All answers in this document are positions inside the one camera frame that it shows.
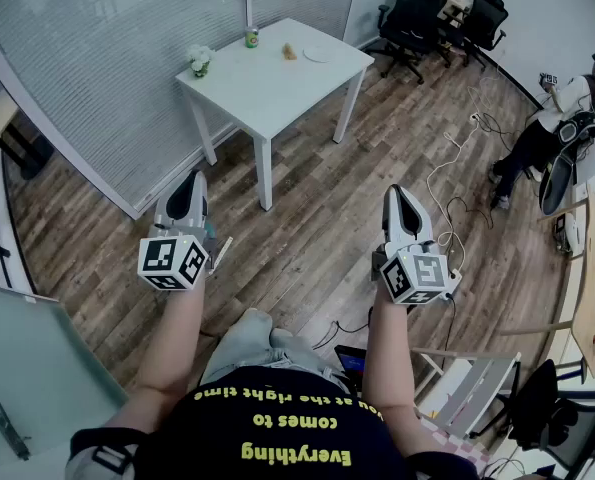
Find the person's grey trousers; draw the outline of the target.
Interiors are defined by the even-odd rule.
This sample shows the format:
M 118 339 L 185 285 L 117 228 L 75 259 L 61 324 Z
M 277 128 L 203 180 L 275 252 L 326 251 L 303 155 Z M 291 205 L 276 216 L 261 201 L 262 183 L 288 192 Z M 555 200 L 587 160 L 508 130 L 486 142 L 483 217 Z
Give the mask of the person's grey trousers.
M 247 309 L 213 351 L 200 385 L 218 381 L 242 367 L 294 370 L 319 376 L 350 394 L 347 377 L 304 340 L 274 326 L 267 313 Z

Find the white round plate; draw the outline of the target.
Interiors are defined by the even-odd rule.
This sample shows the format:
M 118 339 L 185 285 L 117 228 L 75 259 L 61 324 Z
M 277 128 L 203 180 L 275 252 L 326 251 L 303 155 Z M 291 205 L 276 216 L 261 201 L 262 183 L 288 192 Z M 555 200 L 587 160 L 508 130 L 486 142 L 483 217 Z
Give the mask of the white round plate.
M 303 49 L 303 55 L 309 61 L 326 64 L 335 59 L 335 50 L 321 46 L 307 46 Z

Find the black mesh office chair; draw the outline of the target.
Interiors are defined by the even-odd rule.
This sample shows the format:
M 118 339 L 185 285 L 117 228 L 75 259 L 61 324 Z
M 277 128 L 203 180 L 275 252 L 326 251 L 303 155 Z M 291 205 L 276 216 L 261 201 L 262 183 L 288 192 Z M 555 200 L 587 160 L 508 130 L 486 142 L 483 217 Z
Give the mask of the black mesh office chair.
M 392 63 L 381 77 L 386 78 L 395 65 L 407 67 L 416 77 L 419 85 L 424 83 L 423 75 L 416 65 L 422 55 L 437 52 L 451 66 L 446 50 L 440 44 L 439 13 L 447 0 L 396 0 L 394 7 L 379 6 L 379 38 L 384 41 L 381 48 L 364 49 L 366 54 L 391 57 Z
M 459 24 L 457 28 L 447 26 L 445 32 L 446 38 L 464 51 L 463 66 L 467 67 L 475 59 L 484 72 L 486 64 L 480 54 L 492 52 L 506 37 L 506 32 L 500 28 L 508 18 L 503 0 L 473 0 L 467 9 L 445 11 L 444 15 Z
M 509 412 L 509 438 L 524 451 L 548 454 L 566 471 L 566 480 L 595 460 L 595 391 L 559 388 L 574 376 L 560 374 L 557 364 L 545 361 L 526 380 Z

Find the white flower bouquet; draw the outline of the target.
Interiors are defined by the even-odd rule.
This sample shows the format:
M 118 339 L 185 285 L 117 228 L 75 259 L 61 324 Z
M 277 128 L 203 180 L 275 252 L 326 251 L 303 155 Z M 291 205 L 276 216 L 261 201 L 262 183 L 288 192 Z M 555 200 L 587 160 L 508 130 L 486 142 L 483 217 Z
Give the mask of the white flower bouquet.
M 197 78 L 207 75 L 215 52 L 208 46 L 191 45 L 187 51 L 188 63 L 192 73 Z

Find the black phone with blue screen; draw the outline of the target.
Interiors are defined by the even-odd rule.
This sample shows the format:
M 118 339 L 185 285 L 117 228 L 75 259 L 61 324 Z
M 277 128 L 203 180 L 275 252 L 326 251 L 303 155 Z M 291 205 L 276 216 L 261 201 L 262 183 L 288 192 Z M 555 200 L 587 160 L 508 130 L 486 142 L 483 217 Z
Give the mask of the black phone with blue screen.
M 354 390 L 360 393 L 365 371 L 366 350 L 346 345 L 336 345 L 334 351 L 346 377 L 352 382 Z

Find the light wooden desk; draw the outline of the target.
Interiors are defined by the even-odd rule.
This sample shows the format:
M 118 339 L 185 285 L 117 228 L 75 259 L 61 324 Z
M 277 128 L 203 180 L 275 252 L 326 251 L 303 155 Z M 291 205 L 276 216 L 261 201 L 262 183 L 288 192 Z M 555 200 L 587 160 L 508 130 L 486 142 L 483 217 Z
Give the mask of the light wooden desk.
M 554 219 L 572 210 L 579 208 L 585 210 L 585 242 L 582 253 L 576 256 L 576 259 L 581 262 L 581 278 L 571 318 L 541 327 L 503 329 L 498 334 L 513 336 L 568 330 L 581 352 L 588 372 L 595 377 L 595 191 L 591 187 L 586 187 L 585 192 L 584 199 L 548 217 Z

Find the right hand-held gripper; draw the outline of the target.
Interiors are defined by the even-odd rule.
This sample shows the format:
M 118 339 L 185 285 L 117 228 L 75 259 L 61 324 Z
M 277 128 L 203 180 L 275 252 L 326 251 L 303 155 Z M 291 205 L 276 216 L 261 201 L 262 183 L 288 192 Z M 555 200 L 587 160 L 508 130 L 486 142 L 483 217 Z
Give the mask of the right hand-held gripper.
M 371 279 L 382 280 L 393 303 L 425 305 L 447 298 L 451 273 L 447 257 L 432 239 L 430 217 L 421 203 L 400 185 L 384 195 L 382 229 L 387 242 L 411 236 L 417 243 L 386 251 L 382 244 L 371 254 Z

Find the white square table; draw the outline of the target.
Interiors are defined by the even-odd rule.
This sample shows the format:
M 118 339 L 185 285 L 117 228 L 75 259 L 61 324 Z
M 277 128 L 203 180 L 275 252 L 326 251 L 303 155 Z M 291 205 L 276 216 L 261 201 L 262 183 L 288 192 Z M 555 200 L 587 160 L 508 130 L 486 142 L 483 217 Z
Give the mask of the white square table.
M 285 60 L 289 43 L 297 55 Z M 335 50 L 333 62 L 320 64 L 303 55 L 307 46 Z M 186 69 L 176 75 L 190 106 L 209 164 L 216 163 L 212 138 L 201 107 L 223 112 L 253 139 L 260 206 L 272 207 L 272 139 L 332 92 L 348 90 L 332 140 L 344 140 L 367 69 L 374 58 L 313 27 L 286 18 L 261 29 L 261 43 L 247 48 L 241 40 L 219 49 L 208 74 L 197 78 Z

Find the pink checkered cloth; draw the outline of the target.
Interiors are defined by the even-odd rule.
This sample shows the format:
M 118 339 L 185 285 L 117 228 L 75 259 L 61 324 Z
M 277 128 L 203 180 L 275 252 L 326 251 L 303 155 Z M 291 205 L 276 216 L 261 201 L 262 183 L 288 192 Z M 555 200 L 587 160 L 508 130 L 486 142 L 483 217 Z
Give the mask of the pink checkered cloth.
M 465 458 L 475 466 L 478 476 L 482 477 L 490 462 L 490 453 L 481 443 L 450 434 L 440 429 L 432 420 L 424 417 L 421 417 L 420 422 L 439 443 L 444 452 Z

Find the white slatted chair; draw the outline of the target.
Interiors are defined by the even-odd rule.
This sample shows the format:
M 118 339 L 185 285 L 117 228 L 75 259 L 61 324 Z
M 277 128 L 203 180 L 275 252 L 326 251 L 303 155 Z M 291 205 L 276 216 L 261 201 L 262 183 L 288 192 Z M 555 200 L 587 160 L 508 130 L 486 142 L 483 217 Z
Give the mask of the white slatted chair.
M 512 396 L 521 354 L 467 353 L 413 348 L 431 367 L 415 390 L 417 409 L 440 430 L 458 437 L 479 436 L 476 424 L 494 400 Z

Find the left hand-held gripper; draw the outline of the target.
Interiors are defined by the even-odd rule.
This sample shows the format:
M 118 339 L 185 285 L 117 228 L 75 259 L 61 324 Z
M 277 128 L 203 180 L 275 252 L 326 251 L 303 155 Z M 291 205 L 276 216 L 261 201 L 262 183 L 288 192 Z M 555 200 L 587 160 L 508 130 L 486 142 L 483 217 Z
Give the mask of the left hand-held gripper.
M 158 200 L 155 227 L 140 241 L 138 276 L 160 291 L 192 291 L 203 275 L 211 276 L 233 238 L 219 247 L 216 235 L 205 229 L 207 215 L 207 181 L 200 170 L 192 170 Z

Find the frosted glass door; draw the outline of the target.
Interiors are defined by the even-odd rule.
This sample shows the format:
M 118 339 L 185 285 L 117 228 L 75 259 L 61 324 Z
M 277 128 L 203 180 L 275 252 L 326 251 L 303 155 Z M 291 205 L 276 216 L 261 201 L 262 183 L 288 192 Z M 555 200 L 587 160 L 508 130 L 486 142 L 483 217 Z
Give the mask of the frosted glass door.
M 63 480 L 71 437 L 125 399 L 56 300 L 0 286 L 0 401 L 31 453 L 18 459 L 0 433 L 0 480 Z

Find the person's black printed shirt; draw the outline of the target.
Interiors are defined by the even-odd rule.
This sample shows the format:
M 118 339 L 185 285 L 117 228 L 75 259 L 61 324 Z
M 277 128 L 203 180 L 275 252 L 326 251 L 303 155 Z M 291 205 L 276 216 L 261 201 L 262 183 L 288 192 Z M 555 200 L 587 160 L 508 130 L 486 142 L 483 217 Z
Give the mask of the person's black printed shirt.
M 160 427 L 85 429 L 66 480 L 478 480 L 452 453 L 405 457 L 381 412 L 313 374 L 242 367 L 182 398 Z

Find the person's left forearm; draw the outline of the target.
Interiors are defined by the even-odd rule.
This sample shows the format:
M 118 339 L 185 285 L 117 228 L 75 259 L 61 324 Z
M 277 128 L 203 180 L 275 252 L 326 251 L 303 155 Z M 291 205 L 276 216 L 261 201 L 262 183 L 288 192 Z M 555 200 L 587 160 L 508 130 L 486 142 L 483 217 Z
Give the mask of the person's left forearm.
M 204 308 L 206 275 L 193 290 L 173 292 L 139 368 L 136 392 L 185 394 L 196 354 Z

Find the person's right forearm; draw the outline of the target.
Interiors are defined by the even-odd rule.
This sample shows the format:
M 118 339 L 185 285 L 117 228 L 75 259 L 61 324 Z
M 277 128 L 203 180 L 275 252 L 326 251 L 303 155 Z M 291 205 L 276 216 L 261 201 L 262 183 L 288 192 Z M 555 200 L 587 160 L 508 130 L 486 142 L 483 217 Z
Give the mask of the person's right forearm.
M 414 406 L 407 311 L 379 284 L 370 317 L 362 396 L 379 410 Z

